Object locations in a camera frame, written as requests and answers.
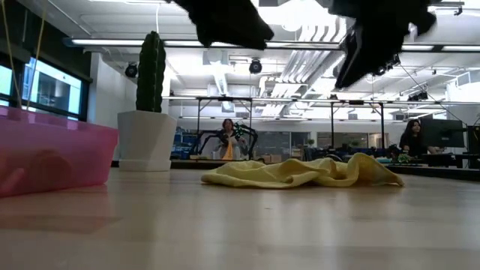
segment potted cactus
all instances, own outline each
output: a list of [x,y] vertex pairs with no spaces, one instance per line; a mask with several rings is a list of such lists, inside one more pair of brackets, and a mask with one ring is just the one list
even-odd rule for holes
[[176,120],[161,113],[165,56],[158,33],[147,34],[140,53],[136,110],[118,114],[120,170],[170,169]]

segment black hair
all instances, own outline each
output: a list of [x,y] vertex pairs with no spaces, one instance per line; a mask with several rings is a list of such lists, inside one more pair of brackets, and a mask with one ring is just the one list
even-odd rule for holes
[[227,122],[230,122],[230,124],[232,125],[232,128],[233,128],[233,121],[230,118],[227,118],[227,119],[223,120],[222,128],[225,129],[225,125],[227,124]]
[[422,125],[420,124],[420,121],[418,119],[413,119],[408,121],[408,123],[406,124],[405,131],[403,132],[404,136],[407,136],[408,138],[413,136],[412,128],[415,125],[415,123],[417,123],[420,126],[420,132],[418,133],[417,136],[420,136],[422,134]]

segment cactus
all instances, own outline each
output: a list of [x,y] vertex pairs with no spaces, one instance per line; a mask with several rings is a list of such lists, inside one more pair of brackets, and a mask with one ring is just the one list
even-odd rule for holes
[[162,91],[165,72],[164,42],[157,32],[147,34],[142,44],[138,81],[136,88],[136,109],[161,113]]

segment black shirt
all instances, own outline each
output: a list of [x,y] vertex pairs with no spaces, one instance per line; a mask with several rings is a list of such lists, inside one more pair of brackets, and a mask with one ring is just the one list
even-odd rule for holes
[[408,146],[410,150],[408,155],[410,157],[421,157],[428,153],[428,148],[423,146],[422,138],[420,136],[408,136],[405,133],[400,139],[400,148],[404,150],[404,146]]

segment computer monitor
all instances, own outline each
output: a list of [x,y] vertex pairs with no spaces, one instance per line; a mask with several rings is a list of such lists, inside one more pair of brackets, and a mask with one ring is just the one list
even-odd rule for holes
[[464,125],[458,120],[420,119],[424,146],[464,148]]

